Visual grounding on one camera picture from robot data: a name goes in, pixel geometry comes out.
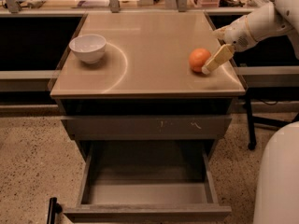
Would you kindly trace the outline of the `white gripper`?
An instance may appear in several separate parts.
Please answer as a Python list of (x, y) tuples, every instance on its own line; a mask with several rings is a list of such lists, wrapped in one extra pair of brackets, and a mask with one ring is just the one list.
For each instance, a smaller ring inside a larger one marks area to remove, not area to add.
[(257, 45), (248, 24), (248, 16), (244, 15), (233, 21), (230, 25), (223, 26), (213, 31), (213, 35), (224, 40), (226, 44), (212, 55), (202, 67), (202, 73), (208, 75), (228, 62), (236, 52), (243, 52)]

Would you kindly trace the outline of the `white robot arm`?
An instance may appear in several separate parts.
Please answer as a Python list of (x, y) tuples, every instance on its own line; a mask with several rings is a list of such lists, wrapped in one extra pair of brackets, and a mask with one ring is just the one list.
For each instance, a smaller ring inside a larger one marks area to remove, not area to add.
[[(299, 0), (274, 0), (214, 32), (225, 44), (205, 62), (210, 74), (236, 52), (273, 36), (286, 35), (298, 48)], [(288, 124), (268, 141), (261, 161), (253, 224), (299, 224), (299, 122)]]

